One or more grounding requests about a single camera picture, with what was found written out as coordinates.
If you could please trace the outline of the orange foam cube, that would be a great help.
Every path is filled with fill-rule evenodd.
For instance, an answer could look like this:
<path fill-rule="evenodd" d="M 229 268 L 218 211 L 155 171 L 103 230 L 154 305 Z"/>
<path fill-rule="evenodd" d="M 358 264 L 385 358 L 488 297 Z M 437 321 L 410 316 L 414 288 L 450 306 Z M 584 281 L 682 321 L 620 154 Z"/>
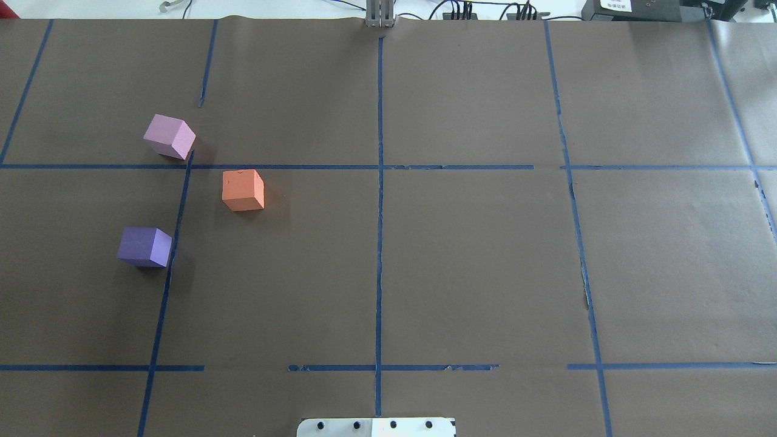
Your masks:
<path fill-rule="evenodd" d="M 231 211 L 255 211 L 265 207 L 264 182 L 255 169 L 222 174 L 222 202 Z"/>

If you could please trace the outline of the black power strip left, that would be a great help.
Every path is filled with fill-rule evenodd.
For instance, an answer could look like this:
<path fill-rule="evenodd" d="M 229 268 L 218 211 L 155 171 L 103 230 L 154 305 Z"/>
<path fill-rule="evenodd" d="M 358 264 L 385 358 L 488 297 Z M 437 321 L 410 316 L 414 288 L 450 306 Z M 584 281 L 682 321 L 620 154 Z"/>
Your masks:
<path fill-rule="evenodd" d="M 475 12 L 470 12 L 470 11 L 444 12 L 443 20 L 447 20 L 447 21 L 478 20 L 478 16 Z"/>

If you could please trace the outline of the black power strip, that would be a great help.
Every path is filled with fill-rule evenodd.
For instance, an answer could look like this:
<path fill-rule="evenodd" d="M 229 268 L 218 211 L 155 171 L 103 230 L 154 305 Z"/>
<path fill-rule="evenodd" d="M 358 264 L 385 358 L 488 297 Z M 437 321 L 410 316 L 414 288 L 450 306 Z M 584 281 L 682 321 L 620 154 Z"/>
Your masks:
<path fill-rule="evenodd" d="M 447 20 L 447 21 L 478 20 L 478 16 L 475 12 L 470 12 L 470 11 L 444 12 L 443 20 Z"/>
<path fill-rule="evenodd" d="M 505 14 L 505 19 L 508 21 L 535 21 L 535 20 L 542 20 L 549 17 L 550 12 L 507 12 Z"/>

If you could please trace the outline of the pink foam cube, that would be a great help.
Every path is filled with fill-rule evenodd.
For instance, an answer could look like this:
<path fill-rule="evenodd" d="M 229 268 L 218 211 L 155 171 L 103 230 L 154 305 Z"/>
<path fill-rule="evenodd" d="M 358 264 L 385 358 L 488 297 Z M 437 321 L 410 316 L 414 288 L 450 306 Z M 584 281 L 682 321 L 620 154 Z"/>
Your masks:
<path fill-rule="evenodd" d="M 143 140 L 159 155 L 186 160 L 196 140 L 196 134 L 181 119 L 155 114 L 148 124 Z"/>

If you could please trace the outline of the black power strip right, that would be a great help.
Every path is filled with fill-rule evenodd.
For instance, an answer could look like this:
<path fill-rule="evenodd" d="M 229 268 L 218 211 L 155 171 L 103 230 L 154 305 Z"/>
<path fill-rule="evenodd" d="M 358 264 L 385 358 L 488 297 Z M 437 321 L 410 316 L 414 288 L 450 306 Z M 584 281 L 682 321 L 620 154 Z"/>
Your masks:
<path fill-rule="evenodd" d="M 505 14 L 505 19 L 508 21 L 535 21 L 535 20 L 542 20 L 549 17 L 550 12 L 507 12 Z"/>

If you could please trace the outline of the purple foam cube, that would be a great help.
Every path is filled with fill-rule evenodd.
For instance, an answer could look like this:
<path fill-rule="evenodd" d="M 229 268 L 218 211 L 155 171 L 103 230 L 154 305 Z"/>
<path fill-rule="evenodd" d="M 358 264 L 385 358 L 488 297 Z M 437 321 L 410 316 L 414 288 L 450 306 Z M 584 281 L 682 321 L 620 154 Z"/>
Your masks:
<path fill-rule="evenodd" d="M 166 268 L 172 237 L 158 228 L 125 227 L 117 259 L 139 268 Z"/>

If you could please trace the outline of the black box with label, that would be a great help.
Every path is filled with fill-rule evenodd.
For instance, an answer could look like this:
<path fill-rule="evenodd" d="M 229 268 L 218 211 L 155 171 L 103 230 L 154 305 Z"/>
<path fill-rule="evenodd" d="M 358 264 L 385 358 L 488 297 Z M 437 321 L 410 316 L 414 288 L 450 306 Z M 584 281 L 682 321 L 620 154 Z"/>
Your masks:
<path fill-rule="evenodd" d="M 680 1 L 586 1 L 580 16 L 586 21 L 699 22 L 705 20 L 701 8 Z"/>

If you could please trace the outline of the grey metal mounting post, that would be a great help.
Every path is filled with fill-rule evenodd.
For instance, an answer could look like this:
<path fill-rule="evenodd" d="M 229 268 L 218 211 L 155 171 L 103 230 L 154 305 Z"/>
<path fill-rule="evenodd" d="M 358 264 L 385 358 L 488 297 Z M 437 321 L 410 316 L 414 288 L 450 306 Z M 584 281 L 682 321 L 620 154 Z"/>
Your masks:
<path fill-rule="evenodd" d="M 391 28 L 396 25 L 394 0 L 367 0 L 365 2 L 365 25 L 367 28 Z"/>

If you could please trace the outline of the white metal base plate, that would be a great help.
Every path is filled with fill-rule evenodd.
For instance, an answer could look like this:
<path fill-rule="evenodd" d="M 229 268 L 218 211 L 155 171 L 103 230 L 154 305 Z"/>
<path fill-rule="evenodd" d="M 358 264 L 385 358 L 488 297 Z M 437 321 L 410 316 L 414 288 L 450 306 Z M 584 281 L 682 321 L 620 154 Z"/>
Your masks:
<path fill-rule="evenodd" d="M 454 418 L 308 418 L 297 436 L 456 436 Z"/>

